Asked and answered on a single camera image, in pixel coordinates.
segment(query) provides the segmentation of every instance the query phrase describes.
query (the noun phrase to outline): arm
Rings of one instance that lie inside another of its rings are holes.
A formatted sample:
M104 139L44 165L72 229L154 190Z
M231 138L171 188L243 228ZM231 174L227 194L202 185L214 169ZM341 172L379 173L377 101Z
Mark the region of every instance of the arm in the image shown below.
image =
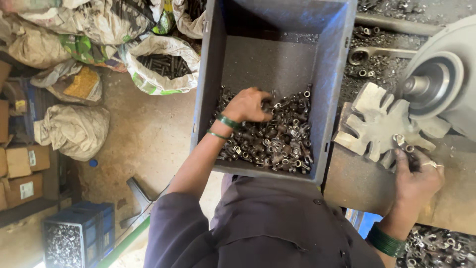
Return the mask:
M268 121L271 120L272 115L261 110L261 101L270 98L271 95L267 92L259 91L254 87L248 88L236 95L222 114L238 123ZM215 121L210 130L223 137L230 137L233 132L231 127L220 121ZM225 142L224 139L207 133L177 171L167 193L186 193L200 199L215 160Z
M418 214L433 195L443 186L444 168L428 165L428 156L415 149L412 156L418 161L418 171L410 172L406 153L396 150L397 177L395 179L396 199L390 212L378 223L379 229L387 235L405 240ZM396 258L390 257L370 245L382 258L386 268L395 267Z

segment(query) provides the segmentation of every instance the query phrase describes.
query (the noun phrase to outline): workbench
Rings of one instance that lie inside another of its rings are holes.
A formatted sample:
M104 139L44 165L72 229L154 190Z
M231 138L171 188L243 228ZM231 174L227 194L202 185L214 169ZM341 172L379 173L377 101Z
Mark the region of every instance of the workbench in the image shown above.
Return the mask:
M476 235L476 143L459 135L429 139L428 155L445 166L445 184L421 212L418 223ZM330 205L385 215L395 197L395 174L333 144L324 185Z

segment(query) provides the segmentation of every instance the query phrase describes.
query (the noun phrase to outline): gray plastic crate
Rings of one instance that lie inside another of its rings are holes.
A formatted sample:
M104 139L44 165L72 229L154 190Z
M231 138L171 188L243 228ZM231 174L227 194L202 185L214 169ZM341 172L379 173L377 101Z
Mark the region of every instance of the gray plastic crate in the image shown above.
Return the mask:
M356 6L356 0L209 0L191 149L209 127L222 84L235 92L274 89L279 100L311 82L310 174L273 172L241 160L217 160L213 170L321 184Z

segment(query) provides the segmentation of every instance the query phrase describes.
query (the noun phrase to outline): cardboard box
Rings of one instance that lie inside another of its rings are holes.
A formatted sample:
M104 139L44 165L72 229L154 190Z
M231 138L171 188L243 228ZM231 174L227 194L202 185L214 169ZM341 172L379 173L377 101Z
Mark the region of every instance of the cardboard box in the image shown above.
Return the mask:
M7 153L0 147L0 178L8 175Z
M8 101L0 100L0 143L8 142Z
M25 204L28 201L43 196L43 175L41 173L9 179L8 184L9 189L5 187L8 208Z
M5 187L3 183L0 181L0 211L7 209L7 199L5 197Z
M50 147L41 145L28 146L30 170L40 171L50 168Z
M28 157L28 150L26 147L8 148L7 164L9 178L31 175L30 159Z

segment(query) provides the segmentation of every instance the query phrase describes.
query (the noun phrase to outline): ring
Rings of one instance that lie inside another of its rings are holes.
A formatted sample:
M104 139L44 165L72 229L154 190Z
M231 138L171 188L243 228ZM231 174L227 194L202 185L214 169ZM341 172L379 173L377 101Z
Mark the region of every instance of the ring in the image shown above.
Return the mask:
M420 166L424 166L424 165L431 165L432 167L436 168L437 166L443 166L443 165L437 165L435 163L435 161L429 161L429 162L426 162L424 164L421 164Z

